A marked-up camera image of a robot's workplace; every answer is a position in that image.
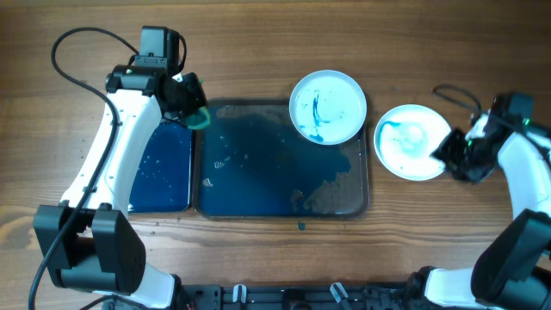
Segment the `green yellow sponge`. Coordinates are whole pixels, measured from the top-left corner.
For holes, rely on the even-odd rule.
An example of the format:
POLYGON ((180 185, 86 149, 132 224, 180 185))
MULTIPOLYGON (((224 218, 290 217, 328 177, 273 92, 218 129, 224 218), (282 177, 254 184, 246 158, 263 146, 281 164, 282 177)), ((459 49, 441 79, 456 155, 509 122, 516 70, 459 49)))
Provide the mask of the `green yellow sponge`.
POLYGON ((211 124, 211 115, 206 106, 200 107, 194 114, 185 118, 184 123, 190 130, 202 130, 211 124))

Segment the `white plate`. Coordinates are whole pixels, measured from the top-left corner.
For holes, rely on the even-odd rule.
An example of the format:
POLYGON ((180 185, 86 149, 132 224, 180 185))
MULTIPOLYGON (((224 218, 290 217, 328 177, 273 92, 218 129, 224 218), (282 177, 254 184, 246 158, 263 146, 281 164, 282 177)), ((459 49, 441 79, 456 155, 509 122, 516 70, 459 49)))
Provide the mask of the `white plate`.
POLYGON ((318 145, 334 146, 362 130, 368 100, 352 77, 340 71, 322 70, 308 74, 296 84, 288 110, 301 136, 318 145))
POLYGON ((383 166, 410 181, 440 176, 445 165, 432 157, 451 133, 448 122, 436 111, 417 104, 400 105, 386 112, 374 131, 374 148, 383 166))

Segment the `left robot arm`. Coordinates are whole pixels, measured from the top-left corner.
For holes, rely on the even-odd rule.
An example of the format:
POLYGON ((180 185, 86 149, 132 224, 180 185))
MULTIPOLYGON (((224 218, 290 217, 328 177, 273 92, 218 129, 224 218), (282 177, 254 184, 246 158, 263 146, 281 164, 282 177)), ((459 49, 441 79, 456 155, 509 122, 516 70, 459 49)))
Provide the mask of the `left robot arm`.
POLYGON ((128 220, 130 195, 147 143, 162 121, 190 129, 210 121, 202 82, 165 69, 118 65, 108 76, 102 122, 84 165, 54 206, 41 205, 33 228, 43 254, 28 294, 36 307, 40 280, 96 293, 132 307, 190 309, 179 276, 146 261, 128 220))

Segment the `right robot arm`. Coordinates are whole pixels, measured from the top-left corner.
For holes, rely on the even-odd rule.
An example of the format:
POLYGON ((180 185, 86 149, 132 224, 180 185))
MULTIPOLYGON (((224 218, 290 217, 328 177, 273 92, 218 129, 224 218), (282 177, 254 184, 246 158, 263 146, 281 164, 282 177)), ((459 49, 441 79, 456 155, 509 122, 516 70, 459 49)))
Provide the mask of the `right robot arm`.
POLYGON ((474 267, 413 273, 403 288, 403 308, 548 309, 550 272, 537 263, 550 252, 549 149, 527 126, 486 124, 448 133, 432 155, 462 181, 479 181, 500 166, 513 220, 474 267))

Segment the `small blue water tray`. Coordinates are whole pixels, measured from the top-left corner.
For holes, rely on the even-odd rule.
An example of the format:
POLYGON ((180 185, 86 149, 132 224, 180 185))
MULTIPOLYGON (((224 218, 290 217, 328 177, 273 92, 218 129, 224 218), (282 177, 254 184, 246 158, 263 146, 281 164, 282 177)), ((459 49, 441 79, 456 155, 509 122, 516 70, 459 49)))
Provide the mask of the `small blue water tray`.
POLYGON ((130 213, 179 212, 189 208, 194 134, 162 123, 149 139, 133 182, 130 213))

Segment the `large dark serving tray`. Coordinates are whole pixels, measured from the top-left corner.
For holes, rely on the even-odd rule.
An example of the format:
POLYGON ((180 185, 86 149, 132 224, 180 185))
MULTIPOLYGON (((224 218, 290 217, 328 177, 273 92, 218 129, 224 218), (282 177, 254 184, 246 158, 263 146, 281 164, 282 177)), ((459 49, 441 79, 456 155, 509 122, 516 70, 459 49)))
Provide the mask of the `large dark serving tray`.
POLYGON ((286 98, 214 98, 195 136, 191 205, 221 219, 348 220, 370 207, 365 129, 323 146, 300 135, 286 98))

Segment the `white plate top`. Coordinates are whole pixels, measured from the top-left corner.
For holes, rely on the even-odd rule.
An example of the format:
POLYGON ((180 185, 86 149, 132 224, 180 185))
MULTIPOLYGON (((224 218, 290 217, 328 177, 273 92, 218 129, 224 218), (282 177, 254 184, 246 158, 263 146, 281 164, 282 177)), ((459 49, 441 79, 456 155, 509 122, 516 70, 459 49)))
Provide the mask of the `white plate top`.
POLYGON ((296 84, 288 110, 301 136, 318 145, 334 146, 362 130, 368 100, 352 77, 340 71, 322 70, 308 74, 296 84))

